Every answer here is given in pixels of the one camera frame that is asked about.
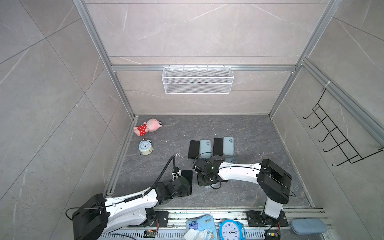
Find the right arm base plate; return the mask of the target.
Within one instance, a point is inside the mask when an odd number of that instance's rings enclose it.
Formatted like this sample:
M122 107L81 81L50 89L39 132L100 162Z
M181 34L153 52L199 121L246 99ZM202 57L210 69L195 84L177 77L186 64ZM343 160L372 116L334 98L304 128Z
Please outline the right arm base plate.
M277 219L268 216L264 211L246 211L246 218L249 227L267 227L267 226L281 226L288 227L289 223L287 217L283 211L280 211L280 215Z

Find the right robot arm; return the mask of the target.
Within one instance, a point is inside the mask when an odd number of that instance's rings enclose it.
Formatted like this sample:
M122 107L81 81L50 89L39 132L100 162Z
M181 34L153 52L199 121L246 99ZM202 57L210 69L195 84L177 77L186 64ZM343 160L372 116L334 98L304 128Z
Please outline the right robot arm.
M246 212L248 225L257 226L283 226L288 224L283 220L285 213L283 205L289 202L292 176L276 163L263 159L256 164L233 164L222 160L210 163L202 159L196 160L193 170L198 173L199 186L214 187L214 184L228 181L243 181L257 184L267 195L264 209L261 212L249 210Z

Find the light case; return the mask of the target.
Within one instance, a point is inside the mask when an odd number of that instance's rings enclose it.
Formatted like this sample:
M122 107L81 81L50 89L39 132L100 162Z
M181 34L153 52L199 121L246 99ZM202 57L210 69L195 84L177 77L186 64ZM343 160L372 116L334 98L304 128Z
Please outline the light case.
M225 158L225 162L230 163L230 164L236 164L237 159L236 158Z
M235 143L233 137L224 137L223 138L223 154L226 156L235 155Z
M200 140L200 158L207 160L211 156L212 156L211 141L210 140Z

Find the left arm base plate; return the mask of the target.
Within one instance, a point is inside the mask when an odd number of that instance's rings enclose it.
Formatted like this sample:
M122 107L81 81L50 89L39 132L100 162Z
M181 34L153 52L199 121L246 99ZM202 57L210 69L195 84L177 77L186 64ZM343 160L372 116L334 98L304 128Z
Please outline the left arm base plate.
M146 214L147 219L140 225L140 227L161 227L168 226L169 221L168 211L151 211Z

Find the phone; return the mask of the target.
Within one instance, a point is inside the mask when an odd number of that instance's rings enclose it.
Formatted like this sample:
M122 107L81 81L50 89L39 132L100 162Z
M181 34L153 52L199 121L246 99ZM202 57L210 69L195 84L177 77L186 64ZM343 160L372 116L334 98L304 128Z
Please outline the phone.
M190 196L192 194L193 189L193 171L192 170L182 170L182 176L188 181L190 190L188 195Z
M200 155L200 141L191 140L188 151L188 159L196 159Z
M214 138L213 154L215 156L223 156L224 154L223 138Z

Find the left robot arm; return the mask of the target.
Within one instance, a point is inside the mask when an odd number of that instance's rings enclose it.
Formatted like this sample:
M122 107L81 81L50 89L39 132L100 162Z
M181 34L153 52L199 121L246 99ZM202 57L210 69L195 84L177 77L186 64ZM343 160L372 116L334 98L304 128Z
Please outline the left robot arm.
M192 179L180 176L131 195L105 198L96 194L81 207L74 208L74 239L96 240L123 227L147 227L156 218L154 207L191 195L191 187Z

